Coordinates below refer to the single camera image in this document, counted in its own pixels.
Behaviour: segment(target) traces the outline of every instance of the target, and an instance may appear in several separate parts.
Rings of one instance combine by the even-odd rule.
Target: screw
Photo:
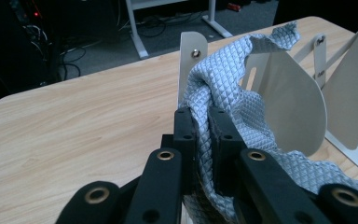
[[[199,56],[201,56],[201,51],[199,49],[193,49],[193,51],[191,52],[191,57],[198,58]]]
[[[321,45],[323,42],[324,42],[324,35],[318,38],[318,40],[316,41],[316,46]]]
[[[323,76],[323,75],[324,75],[324,71],[318,73],[318,77],[321,77],[321,76]]]

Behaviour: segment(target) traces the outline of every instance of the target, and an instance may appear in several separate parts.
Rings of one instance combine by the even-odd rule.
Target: gray carpet
[[[240,12],[220,9],[216,11],[215,20],[233,35],[252,32],[272,25],[278,3],[277,0],[252,1],[249,5],[244,5]],[[207,38],[208,42],[222,39],[220,34],[201,19],[201,16],[207,13],[207,11],[177,13],[174,18],[168,19],[161,18],[159,15],[142,18],[139,21],[138,33],[149,53],[149,58],[179,50],[180,34],[185,31],[199,32]],[[145,25],[146,21],[156,18],[166,22],[159,26]],[[82,48],[75,48],[64,54],[63,60],[66,66],[61,66],[59,69],[62,78],[85,76],[140,61],[130,38],[130,26],[128,23],[126,25],[126,21],[122,20],[118,26],[120,29],[118,42],[94,41],[83,46],[79,45],[78,47]]]

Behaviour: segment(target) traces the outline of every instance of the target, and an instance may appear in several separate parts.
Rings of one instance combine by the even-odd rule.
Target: metal ring
[[[159,152],[159,154],[157,155],[157,158],[159,158],[162,161],[168,161],[170,159],[172,159],[174,157],[175,154],[173,154],[170,151],[162,151]]]
[[[333,189],[332,194],[337,201],[351,207],[358,207],[358,196],[347,189]]]
[[[92,196],[92,194],[97,191],[101,191],[102,195],[98,195],[97,197]],[[84,197],[84,199],[89,204],[96,204],[96,203],[101,203],[101,202],[105,201],[108,196],[109,196],[109,189],[107,189],[105,187],[98,187],[98,188],[93,188],[93,189],[89,190],[87,192],[86,196]]]
[[[250,151],[248,157],[254,161],[263,161],[266,159],[266,156],[261,152]]]

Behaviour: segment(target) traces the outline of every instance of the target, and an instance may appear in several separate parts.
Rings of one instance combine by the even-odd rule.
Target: wood grain
[[[291,54],[325,33],[331,55],[353,35],[319,18],[299,20],[298,31]],[[209,44],[209,53],[240,37]],[[311,59],[302,66],[311,70]],[[0,100],[0,223],[54,223],[82,186],[123,186],[140,175],[161,135],[173,132],[178,74],[173,52]],[[358,167],[327,141],[310,158],[358,179]]]

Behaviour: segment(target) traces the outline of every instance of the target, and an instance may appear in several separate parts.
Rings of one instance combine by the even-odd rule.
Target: diamond quilted pattern
[[[296,22],[290,22],[275,28],[271,35],[247,35],[205,58],[190,71],[181,106],[189,106],[192,116],[199,124],[196,159],[202,192],[228,222],[236,222],[232,198],[219,195],[213,189],[211,138],[207,117],[210,105],[224,109],[231,116],[246,145],[270,153],[299,186],[314,193],[327,183],[341,183],[358,189],[358,181],[345,176],[331,162],[309,161],[300,152],[280,151],[272,131],[264,121],[264,103],[261,96],[256,92],[245,91],[238,85],[244,75],[244,62],[249,54],[289,50],[298,39]],[[186,196],[185,203],[194,203],[197,198],[199,195]],[[207,216],[205,211],[202,213],[195,217]]]

